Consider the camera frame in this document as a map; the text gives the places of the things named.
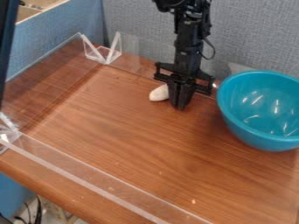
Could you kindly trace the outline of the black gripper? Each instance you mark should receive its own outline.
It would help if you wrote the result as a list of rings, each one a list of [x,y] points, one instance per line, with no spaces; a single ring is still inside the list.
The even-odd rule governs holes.
[[[212,94],[214,77],[200,69],[196,71],[193,76],[189,76],[176,71],[174,64],[156,62],[153,78],[161,82],[169,81],[166,86],[170,104],[173,107],[177,106],[180,96],[180,109],[184,109],[189,104],[194,91],[204,95]],[[180,84],[174,81],[181,83],[185,83],[186,81],[193,82],[182,84],[180,92]]]

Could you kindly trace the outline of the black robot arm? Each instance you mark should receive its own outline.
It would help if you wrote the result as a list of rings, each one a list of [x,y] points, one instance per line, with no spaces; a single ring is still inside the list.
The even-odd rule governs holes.
[[[210,35],[210,0],[153,0],[160,12],[173,14],[173,63],[156,62],[153,78],[166,83],[169,101],[184,109],[196,92],[210,95],[214,77],[201,71],[202,43]]]

